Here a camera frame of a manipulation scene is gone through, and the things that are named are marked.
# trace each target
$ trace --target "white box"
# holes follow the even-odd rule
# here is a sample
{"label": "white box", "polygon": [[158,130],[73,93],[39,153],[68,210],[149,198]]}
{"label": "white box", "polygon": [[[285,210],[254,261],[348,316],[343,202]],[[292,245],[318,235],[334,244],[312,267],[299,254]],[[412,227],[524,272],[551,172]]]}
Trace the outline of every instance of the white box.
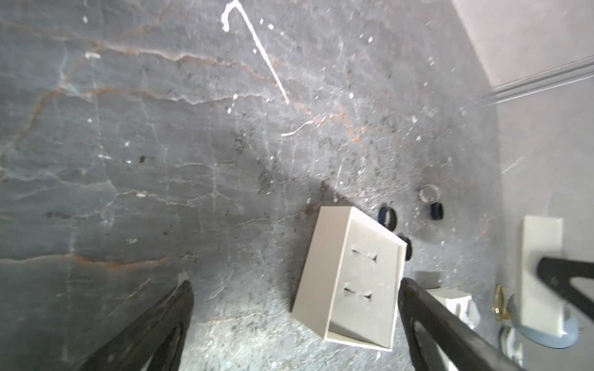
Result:
{"label": "white box", "polygon": [[564,301],[536,276],[543,256],[563,257],[563,219],[524,216],[520,255],[520,323],[558,338],[563,336]]}
{"label": "white box", "polygon": [[406,242],[355,207],[321,207],[293,316],[324,340],[391,351]]}

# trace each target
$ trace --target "black ring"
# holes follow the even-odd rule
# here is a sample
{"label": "black ring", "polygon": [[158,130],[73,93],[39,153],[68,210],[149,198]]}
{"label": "black ring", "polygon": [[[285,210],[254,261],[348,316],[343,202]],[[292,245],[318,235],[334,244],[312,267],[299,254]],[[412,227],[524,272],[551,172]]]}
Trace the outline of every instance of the black ring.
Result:
{"label": "black ring", "polygon": [[[388,213],[390,213],[390,222],[386,226],[386,215]],[[377,217],[377,221],[379,221],[380,224],[382,226],[386,227],[390,232],[394,232],[394,230],[396,229],[396,224],[398,222],[398,219],[396,218],[396,212],[394,209],[392,209],[389,206],[383,206],[380,209],[380,214]]]}
{"label": "black ring", "polygon": [[441,202],[434,202],[431,204],[431,219],[442,220],[444,218],[444,207]]}
{"label": "black ring", "polygon": [[400,237],[402,241],[406,242],[405,261],[407,262],[412,258],[412,242],[410,241],[410,238],[405,237],[403,234],[399,234],[398,237]]}

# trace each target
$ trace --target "dark speckle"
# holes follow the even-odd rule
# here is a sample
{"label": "dark speckle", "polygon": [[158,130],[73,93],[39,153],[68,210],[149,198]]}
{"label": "dark speckle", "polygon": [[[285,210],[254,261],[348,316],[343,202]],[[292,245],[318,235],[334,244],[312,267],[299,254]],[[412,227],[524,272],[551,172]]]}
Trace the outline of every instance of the dark speckle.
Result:
{"label": "dark speckle", "polygon": [[70,219],[72,215],[66,213],[60,213],[59,211],[49,211],[45,213],[47,218],[60,218],[60,219]]}

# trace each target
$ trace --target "gray marble surface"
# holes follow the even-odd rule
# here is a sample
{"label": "gray marble surface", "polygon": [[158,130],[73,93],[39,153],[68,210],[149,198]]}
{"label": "gray marble surface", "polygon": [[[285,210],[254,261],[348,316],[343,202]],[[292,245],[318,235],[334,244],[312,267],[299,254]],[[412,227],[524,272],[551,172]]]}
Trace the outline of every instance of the gray marble surface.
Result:
{"label": "gray marble surface", "polygon": [[245,1],[289,104],[225,5],[0,5],[1,368],[67,369],[188,277],[183,370],[407,369],[400,321],[378,354],[291,318],[323,204],[391,204],[405,275],[472,293],[493,342],[497,117],[451,3]]}

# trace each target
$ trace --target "gold ring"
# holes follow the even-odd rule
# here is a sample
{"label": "gold ring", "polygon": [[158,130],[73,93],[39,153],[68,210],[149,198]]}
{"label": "gold ring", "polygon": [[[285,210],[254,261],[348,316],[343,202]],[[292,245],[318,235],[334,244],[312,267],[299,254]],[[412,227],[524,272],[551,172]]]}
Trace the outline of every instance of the gold ring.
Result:
{"label": "gold ring", "polygon": [[507,298],[505,297],[505,290],[503,290],[503,286],[501,284],[497,285],[495,288],[495,319],[497,322],[507,321],[511,319],[511,315],[507,310]]}

